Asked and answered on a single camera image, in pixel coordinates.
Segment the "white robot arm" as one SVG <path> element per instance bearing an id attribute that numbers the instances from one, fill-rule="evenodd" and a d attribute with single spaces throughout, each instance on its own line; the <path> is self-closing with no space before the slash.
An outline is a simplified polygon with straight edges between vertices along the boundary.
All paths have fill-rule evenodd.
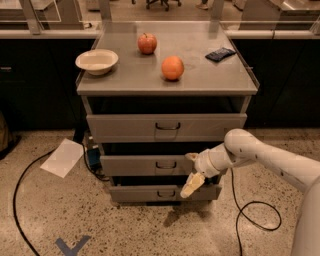
<path id="1" fill-rule="evenodd" d="M 187 198 L 207 178 L 228 168 L 258 162 L 303 193 L 291 256 L 320 256 L 320 162 L 270 146 L 243 129 L 233 129 L 224 142 L 200 153 L 188 153 L 194 163 L 180 196 Z"/>

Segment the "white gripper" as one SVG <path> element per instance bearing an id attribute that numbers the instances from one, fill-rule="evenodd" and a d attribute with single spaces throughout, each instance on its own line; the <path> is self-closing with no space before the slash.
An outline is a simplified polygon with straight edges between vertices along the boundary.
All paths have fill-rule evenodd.
<path id="1" fill-rule="evenodd" d="M 198 173 L 191 173 L 183 186 L 180 196 L 188 198 L 204 182 L 205 177 L 211 178 L 219 175 L 233 165 L 234 157 L 227 151 L 224 144 L 220 144 L 212 149 L 206 149 L 201 153 L 187 153 L 185 157 L 194 163 L 195 170 Z"/>

